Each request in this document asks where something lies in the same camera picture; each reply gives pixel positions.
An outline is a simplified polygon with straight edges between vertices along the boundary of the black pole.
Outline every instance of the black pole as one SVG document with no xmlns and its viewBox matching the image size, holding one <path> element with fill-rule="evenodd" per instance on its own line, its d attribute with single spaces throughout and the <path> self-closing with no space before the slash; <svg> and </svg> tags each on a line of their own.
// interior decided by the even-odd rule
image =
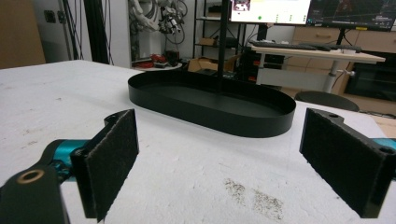
<svg viewBox="0 0 396 224">
<path fill-rule="evenodd" d="M 341 28 L 336 43 L 337 45 L 341 45 L 341 42 L 343 41 L 345 35 L 346 35 L 346 28 Z"/>
<path fill-rule="evenodd" d="M 92 60 L 97 63 L 109 64 L 102 1 L 84 0 L 84 7 L 88 34 L 90 36 Z"/>
<path fill-rule="evenodd" d="M 194 10 L 194 31 L 192 34 L 192 58 L 195 58 L 195 36 L 196 36 L 196 28 L 197 27 L 197 0 L 195 0 L 195 10 Z"/>
<path fill-rule="evenodd" d="M 241 53 L 243 53 L 244 52 L 244 50 L 245 50 L 245 37 L 246 37 L 246 33 L 247 33 L 247 25 L 246 24 L 244 24 L 243 25 L 244 26 L 244 33 L 243 33 L 243 35 L 242 35 L 242 49 L 241 49 Z"/>
<path fill-rule="evenodd" d="M 224 71 L 224 52 L 225 40 L 227 35 L 228 10 L 230 0 L 222 0 L 221 3 L 221 21 L 219 37 L 219 64 L 218 64 L 218 91 L 221 91 L 222 77 Z"/>
<path fill-rule="evenodd" d="M 259 25 L 259 31 L 257 32 L 257 40 L 266 39 L 267 33 L 268 33 L 268 25 L 266 23 Z"/>
</svg>

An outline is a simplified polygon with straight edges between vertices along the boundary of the drawer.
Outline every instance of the drawer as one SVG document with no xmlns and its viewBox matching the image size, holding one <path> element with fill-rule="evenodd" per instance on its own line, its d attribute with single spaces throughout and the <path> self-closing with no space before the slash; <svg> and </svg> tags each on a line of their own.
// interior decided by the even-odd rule
<svg viewBox="0 0 396 224">
<path fill-rule="evenodd" d="M 316 59 L 316 58 L 299 58 L 292 57 L 288 59 L 288 65 L 298 67 L 311 67 L 320 69 L 331 69 L 333 60 Z"/>
<path fill-rule="evenodd" d="M 315 74 L 315 75 L 328 75 L 329 70 L 322 70 L 322 69 L 317 69 L 317 68 L 305 68 L 305 67 L 299 67 L 299 66 L 290 66 L 286 68 L 288 71 L 295 71 L 295 72 L 306 72 L 310 74 Z"/>
<path fill-rule="evenodd" d="M 363 50 L 396 52 L 396 32 L 360 31 L 357 46 Z"/>
<path fill-rule="evenodd" d="M 296 27 L 294 29 L 293 42 L 315 42 L 335 44 L 340 30 L 325 27 Z M 354 45 L 359 31 L 351 30 L 346 33 L 346 39 Z"/>
</svg>

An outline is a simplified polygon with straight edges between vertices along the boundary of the stool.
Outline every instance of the stool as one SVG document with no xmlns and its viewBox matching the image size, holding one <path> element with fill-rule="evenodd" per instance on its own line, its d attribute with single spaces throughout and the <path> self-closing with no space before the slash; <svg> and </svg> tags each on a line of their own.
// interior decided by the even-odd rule
<svg viewBox="0 0 396 224">
<path fill-rule="evenodd" d="M 294 100 L 315 105 L 326 105 L 355 112 L 359 112 L 360 110 L 358 105 L 347 98 L 323 91 L 301 91 L 295 95 Z"/>
</svg>

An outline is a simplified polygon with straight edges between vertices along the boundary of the cardboard box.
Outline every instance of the cardboard box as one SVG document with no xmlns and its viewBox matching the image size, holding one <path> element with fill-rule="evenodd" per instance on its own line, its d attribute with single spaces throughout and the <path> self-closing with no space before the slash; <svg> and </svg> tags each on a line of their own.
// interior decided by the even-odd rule
<svg viewBox="0 0 396 224">
<path fill-rule="evenodd" d="M 46 63 L 32 2 L 0 1 L 0 69 Z"/>
<path fill-rule="evenodd" d="M 233 57 L 229 58 L 224 63 L 224 71 L 226 72 L 233 72 L 233 65 L 235 61 L 240 58 L 241 55 L 234 55 Z M 216 59 L 210 59 L 206 57 L 191 59 L 189 62 L 189 72 L 196 72 L 202 69 L 210 69 L 210 70 L 218 70 L 219 61 Z"/>
<path fill-rule="evenodd" d="M 216 45 L 216 40 L 213 38 L 206 38 L 203 37 L 199 40 L 200 45 L 208 45 L 208 46 L 215 46 Z"/>
<path fill-rule="evenodd" d="M 206 14 L 207 17 L 216 17 L 216 18 L 221 18 L 221 12 L 208 12 Z"/>
</svg>

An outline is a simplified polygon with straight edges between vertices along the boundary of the white desk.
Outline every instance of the white desk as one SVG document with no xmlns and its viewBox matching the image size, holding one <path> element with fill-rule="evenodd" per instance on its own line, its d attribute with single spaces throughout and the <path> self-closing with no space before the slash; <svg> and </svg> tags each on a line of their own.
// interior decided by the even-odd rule
<svg viewBox="0 0 396 224">
<path fill-rule="evenodd" d="M 384 137 L 370 117 L 297 102 L 288 132 L 237 137 L 133 105 L 127 80 L 137 73 L 83 61 L 0 70 L 0 185 L 51 141 L 90 139 L 104 117 L 133 107 L 140 154 L 106 223 L 395 222 L 394 182 L 379 218 L 360 219 L 299 152 L 307 106 Z M 72 223 L 95 223 L 84 217 L 76 183 L 63 183 L 62 191 Z"/>
<path fill-rule="evenodd" d="M 376 57 L 365 53 L 344 54 L 341 52 L 320 51 L 320 50 L 301 50 L 301 49 L 272 49 L 252 47 L 262 54 L 260 64 L 264 64 L 265 54 L 285 55 L 291 57 L 305 57 L 333 60 L 332 69 L 329 75 L 316 75 L 311 73 L 277 70 L 271 68 L 259 69 L 256 83 L 268 84 L 282 87 L 292 87 L 312 91 L 332 91 L 332 84 L 341 61 L 353 63 L 377 63 L 384 62 L 384 58 Z"/>
</svg>

